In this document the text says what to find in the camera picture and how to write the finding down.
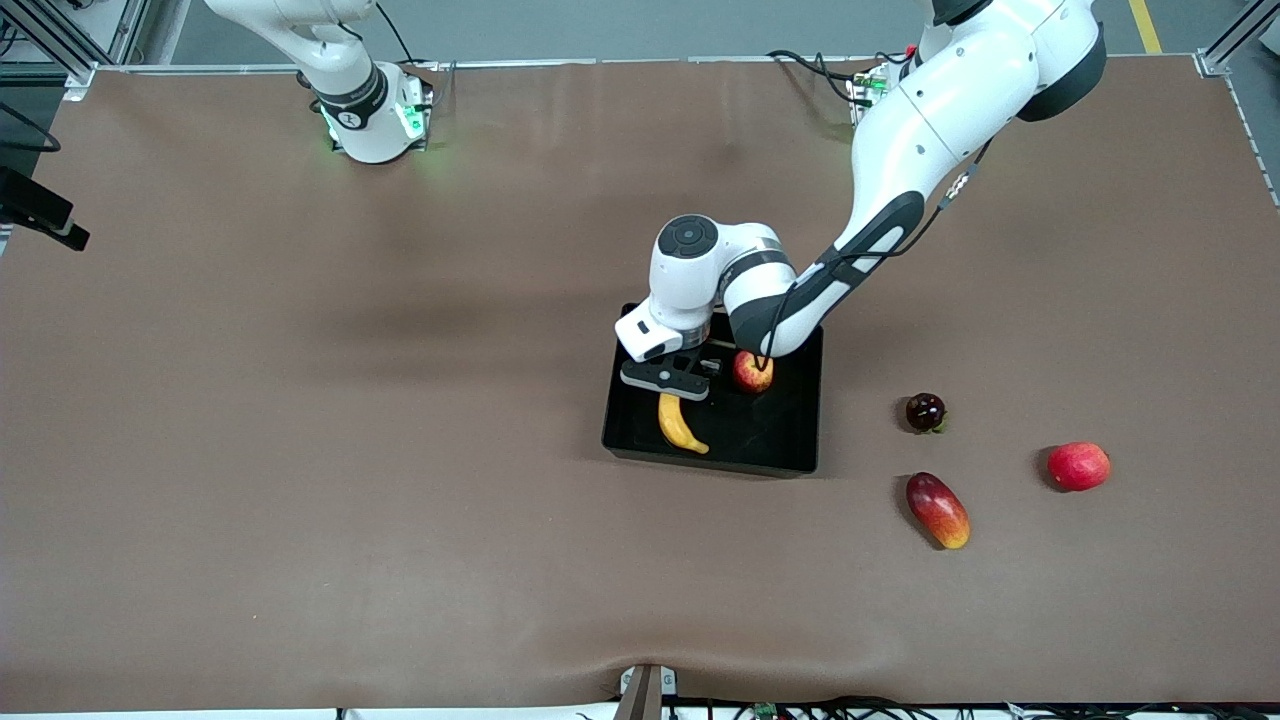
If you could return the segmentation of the red yellow striped apple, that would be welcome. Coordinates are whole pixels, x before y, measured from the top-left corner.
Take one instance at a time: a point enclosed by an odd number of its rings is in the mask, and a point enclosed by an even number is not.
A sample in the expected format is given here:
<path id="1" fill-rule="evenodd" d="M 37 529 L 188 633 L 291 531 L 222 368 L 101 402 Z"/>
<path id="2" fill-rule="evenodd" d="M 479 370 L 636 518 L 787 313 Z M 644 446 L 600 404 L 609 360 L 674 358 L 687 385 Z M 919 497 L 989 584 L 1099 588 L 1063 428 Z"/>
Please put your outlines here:
<path id="1" fill-rule="evenodd" d="M 774 359 L 739 350 L 732 361 L 733 383 L 745 393 L 760 395 L 774 380 Z"/>

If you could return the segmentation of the black plastic box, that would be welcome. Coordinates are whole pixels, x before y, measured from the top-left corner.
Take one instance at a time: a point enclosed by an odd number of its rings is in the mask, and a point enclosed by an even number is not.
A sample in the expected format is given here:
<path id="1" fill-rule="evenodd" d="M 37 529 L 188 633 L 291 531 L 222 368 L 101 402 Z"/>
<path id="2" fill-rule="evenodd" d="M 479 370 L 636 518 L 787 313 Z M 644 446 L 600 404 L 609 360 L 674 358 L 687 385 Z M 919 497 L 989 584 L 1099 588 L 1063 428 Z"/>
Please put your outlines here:
<path id="1" fill-rule="evenodd" d="M 620 372 L 631 357 L 617 345 L 602 445 L 635 461 L 776 478 L 812 474 L 818 464 L 823 347 L 824 331 L 817 328 L 800 348 L 778 359 L 771 387 L 751 395 L 732 377 L 730 320 L 723 311 L 713 314 L 699 359 L 685 363 L 709 383 L 704 400 L 681 402 L 694 436 L 709 447 L 695 454 L 667 442 L 657 392 L 623 383 Z"/>

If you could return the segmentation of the yellow banana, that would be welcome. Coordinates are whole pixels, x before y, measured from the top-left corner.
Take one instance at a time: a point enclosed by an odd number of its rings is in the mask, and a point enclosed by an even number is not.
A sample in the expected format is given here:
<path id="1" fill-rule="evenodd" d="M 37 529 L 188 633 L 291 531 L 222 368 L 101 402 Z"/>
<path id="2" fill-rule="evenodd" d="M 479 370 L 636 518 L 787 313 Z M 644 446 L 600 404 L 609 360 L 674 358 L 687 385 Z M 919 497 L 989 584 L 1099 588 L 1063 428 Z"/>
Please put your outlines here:
<path id="1" fill-rule="evenodd" d="M 659 395 L 657 419 L 662 434 L 673 447 L 699 455 L 709 452 L 709 446 L 692 433 L 685 420 L 681 397 L 668 393 Z"/>

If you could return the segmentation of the brown table mat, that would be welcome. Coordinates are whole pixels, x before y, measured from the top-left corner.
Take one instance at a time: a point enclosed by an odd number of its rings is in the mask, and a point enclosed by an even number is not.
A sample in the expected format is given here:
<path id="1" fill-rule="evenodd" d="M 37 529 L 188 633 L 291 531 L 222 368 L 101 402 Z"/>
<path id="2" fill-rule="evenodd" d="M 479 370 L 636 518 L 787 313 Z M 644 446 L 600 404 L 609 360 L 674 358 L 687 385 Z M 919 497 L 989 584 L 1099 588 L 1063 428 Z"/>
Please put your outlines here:
<path id="1" fill-rule="evenodd" d="M 1280 213 L 1179 56 L 1001 133 L 824 324 L 815 473 L 622 462 L 659 228 L 844 228 L 846 106 L 768 61 L 462 69 L 332 152 L 284 74 L 108 72 L 0 259 L 0 711 L 1280 700 Z M 904 405 L 940 396 L 947 428 Z M 1098 445 L 1093 489 L 1050 451 Z M 966 507 L 945 550 L 928 471 Z"/>

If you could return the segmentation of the grey metal table bracket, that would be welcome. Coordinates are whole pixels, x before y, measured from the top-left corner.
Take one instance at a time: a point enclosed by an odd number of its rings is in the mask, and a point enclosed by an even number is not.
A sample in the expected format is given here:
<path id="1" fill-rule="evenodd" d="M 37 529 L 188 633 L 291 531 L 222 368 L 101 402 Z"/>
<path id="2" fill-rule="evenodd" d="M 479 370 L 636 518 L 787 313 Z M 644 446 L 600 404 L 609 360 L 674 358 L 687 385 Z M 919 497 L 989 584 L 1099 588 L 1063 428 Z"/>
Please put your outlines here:
<path id="1" fill-rule="evenodd" d="M 678 720 L 671 706 L 678 697 L 677 674 L 672 667 L 634 665 L 622 673 L 620 688 L 613 720 Z"/>

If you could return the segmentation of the red yellow mango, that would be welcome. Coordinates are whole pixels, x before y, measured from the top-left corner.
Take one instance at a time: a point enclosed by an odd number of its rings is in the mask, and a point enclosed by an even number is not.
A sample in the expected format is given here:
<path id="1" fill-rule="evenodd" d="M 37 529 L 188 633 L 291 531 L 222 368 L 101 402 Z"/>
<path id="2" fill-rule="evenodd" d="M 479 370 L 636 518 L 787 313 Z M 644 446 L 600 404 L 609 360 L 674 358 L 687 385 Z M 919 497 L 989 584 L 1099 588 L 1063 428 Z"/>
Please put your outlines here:
<path id="1" fill-rule="evenodd" d="M 972 538 L 969 512 L 938 477 L 919 471 L 908 478 L 905 498 L 913 516 L 945 550 L 964 548 Z"/>

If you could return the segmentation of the aluminium frame profile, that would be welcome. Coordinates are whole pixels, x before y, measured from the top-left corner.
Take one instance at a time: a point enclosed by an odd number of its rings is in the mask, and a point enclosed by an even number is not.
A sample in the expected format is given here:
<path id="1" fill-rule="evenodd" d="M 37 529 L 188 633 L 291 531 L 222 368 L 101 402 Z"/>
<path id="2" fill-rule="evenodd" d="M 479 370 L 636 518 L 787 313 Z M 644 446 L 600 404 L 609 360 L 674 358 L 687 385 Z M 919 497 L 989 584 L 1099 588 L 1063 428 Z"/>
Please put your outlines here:
<path id="1" fill-rule="evenodd" d="M 140 50 L 155 0 L 0 0 L 0 86 L 52 86 L 78 101 L 97 70 Z"/>
<path id="2" fill-rule="evenodd" d="M 1194 59 L 1202 77 L 1225 79 L 1280 213 L 1280 0 L 1240 0 L 1239 12 Z"/>

